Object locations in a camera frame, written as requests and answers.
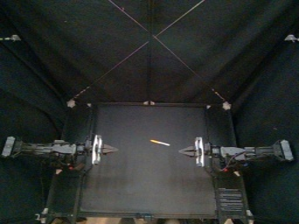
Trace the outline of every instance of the metal frame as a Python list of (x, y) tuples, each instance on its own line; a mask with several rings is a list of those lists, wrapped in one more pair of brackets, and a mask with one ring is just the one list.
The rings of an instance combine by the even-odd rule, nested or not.
[[(101, 103), (101, 105), (127, 105), (127, 106), (141, 106), (141, 103), (134, 104), (125, 104), (125, 103)], [(181, 107), (182, 104), (159, 104), (155, 106), (170, 106), (170, 107)], [(190, 107), (202, 107), (202, 104), (190, 104)], [(209, 115), (209, 110), (206, 109), (206, 123), (209, 125), (210, 123), (210, 115)], [(89, 124), (89, 127), (93, 129), (93, 119), (90, 119), (91, 124)], [(246, 187), (245, 187), (245, 181), (242, 177), (237, 177), (234, 174), (228, 174), (222, 173), (221, 175), (212, 175), (213, 178), (213, 183), (214, 183), (214, 191), (216, 191), (216, 215), (205, 215), (205, 214), (198, 214), (198, 215), (170, 215), (170, 214), (155, 214), (154, 216), (150, 213), (99, 213), (99, 212), (85, 212), (81, 211), (81, 199), (82, 199), (82, 187), (85, 183), (85, 178), (86, 174), (89, 171), (78, 171), (75, 173), (66, 173), (63, 176), (66, 177), (66, 181), (69, 182), (69, 178), (75, 178), (75, 186), (71, 192), (70, 196), (74, 198), (74, 204), (73, 204), (73, 209), (70, 211), (55, 211), (55, 193), (62, 189), (63, 183), (62, 183), (62, 176), (61, 175), (54, 175), (53, 178), (53, 184), (51, 184), (51, 192), (50, 192), (50, 197), (47, 201), (47, 208), (50, 209), (49, 215), (47, 215), (47, 224), (51, 224), (54, 219), (58, 217), (65, 217), (70, 219), (71, 224), (77, 223), (77, 218), (78, 217), (118, 217), (118, 218), (142, 218), (146, 220), (151, 219), (205, 219), (205, 220), (216, 220), (220, 219), (220, 223), (225, 223), (228, 218), (234, 218), (242, 220), (245, 223), (249, 223), (249, 215), (248, 215), (248, 210), (249, 210), (249, 200), (248, 200), (248, 193), (246, 193)], [(238, 189), (242, 195), (242, 203), (244, 203), (244, 209), (242, 211), (238, 211), (236, 213), (229, 212), (229, 211), (222, 211), (221, 210), (221, 188), (228, 188), (228, 189)]]

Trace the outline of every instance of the cable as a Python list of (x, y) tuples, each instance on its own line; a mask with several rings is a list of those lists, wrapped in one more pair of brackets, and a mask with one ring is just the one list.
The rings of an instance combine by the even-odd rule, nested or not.
[(131, 58), (133, 55), (137, 54), (137, 52), (139, 52), (139, 50), (149, 44), (149, 41), (145, 42), (127, 56), (126, 58), (117, 63), (117, 65), (71, 98), (73, 100), (75, 100), (77, 98), (79, 98), (86, 91)]
[(228, 166), (222, 169), (222, 171), (225, 171), (226, 169), (229, 169), (229, 167), (230, 167), (230, 162), (233, 161), (233, 159), (234, 159), (236, 157), (238, 157), (240, 155), (245, 154), (245, 153), (246, 153), (246, 152), (242, 151), (241, 153), (238, 153), (236, 156), (232, 157), (232, 159), (230, 159), (230, 161), (229, 161), (229, 163), (228, 163)]
[(197, 3), (196, 4), (196, 6), (193, 6), (192, 7), (192, 9), (188, 11), (188, 12), (185, 12), (184, 13), (184, 15), (178, 18), (178, 19), (176, 19), (176, 21), (155, 35), (157, 37), (161, 35), (161, 34), (163, 34), (165, 33), (165, 31), (166, 30), (169, 30), (169, 28), (174, 25), (174, 24), (177, 24), (178, 22), (180, 22), (180, 20), (182, 20), (182, 18), (185, 18), (185, 16), (188, 16), (188, 14), (190, 14), (190, 12), (192, 11), (194, 11), (196, 10), (196, 8), (205, 2), (206, 0), (202, 0), (200, 3)]
[(212, 87), (212, 85), (204, 80), (202, 76), (192, 69), (192, 67), (182, 60), (182, 58), (176, 54), (176, 52), (170, 49), (170, 47), (168, 47), (165, 42), (157, 36), (154, 36), (154, 38), (162, 44), (162, 46), (169, 50), (169, 52), (173, 54), (173, 56), (185, 64), (185, 66), (190, 69), (190, 71), (196, 74), (196, 76), (198, 76), (201, 78), (202, 83), (208, 86), (208, 88), (210, 88), (213, 93), (226, 102), (228, 101), (226, 98), (221, 95), (221, 93), (216, 90), (216, 88)]

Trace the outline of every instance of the wire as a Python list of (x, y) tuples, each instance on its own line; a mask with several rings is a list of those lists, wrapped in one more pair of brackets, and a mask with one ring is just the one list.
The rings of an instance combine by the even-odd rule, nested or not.
[(176, 21), (155, 35), (157, 37), (159, 36), (159, 35), (162, 35), (163, 33), (165, 33), (165, 31), (166, 30), (169, 30), (169, 28), (174, 25), (174, 24), (177, 24), (178, 22), (180, 22), (180, 20), (182, 20), (182, 18), (185, 18), (185, 16), (188, 16), (188, 14), (190, 14), (190, 12), (193, 12), (194, 10), (196, 10), (196, 8), (205, 2), (206, 0), (202, 0), (200, 3), (197, 3), (196, 4), (196, 6), (193, 6), (192, 7), (192, 9), (188, 11), (188, 12), (185, 12), (184, 13), (184, 15), (178, 18), (178, 19), (176, 19)]
[(117, 63), (117, 65), (71, 98), (73, 100), (78, 99), (87, 90), (131, 58), (133, 55), (139, 52), (139, 50), (149, 44), (149, 41), (145, 42), (127, 56), (126, 58)]
[(190, 69), (190, 71), (194, 73), (194, 75), (201, 78), (202, 83), (208, 86), (208, 88), (210, 88), (213, 93), (226, 102), (228, 101), (226, 98), (221, 95), (221, 93), (216, 90), (216, 88), (212, 87), (212, 85), (205, 81), (202, 76), (193, 70), (193, 68), (188, 65), (188, 63), (182, 60), (182, 58), (176, 54), (176, 52), (170, 49), (170, 47), (165, 44), (165, 42), (157, 36), (154, 36), (154, 38), (162, 44), (162, 46), (169, 50), (169, 52), (173, 54), (173, 56), (185, 64), (185, 66)]
[(232, 157), (232, 159), (230, 159), (230, 161), (229, 161), (229, 163), (228, 163), (228, 166), (222, 169), (222, 171), (225, 171), (226, 169), (229, 169), (229, 167), (230, 167), (230, 162), (233, 161), (233, 159), (234, 159), (236, 157), (238, 157), (240, 155), (245, 154), (245, 153), (246, 153), (246, 152), (242, 151), (241, 153), (238, 153), (236, 156)]
[(149, 32), (149, 30), (142, 26), (142, 24), (129, 15), (129, 13), (126, 12), (125, 8), (121, 8), (117, 3), (111, 0), (109, 0), (117, 7), (118, 9), (135, 21), (135, 23)]

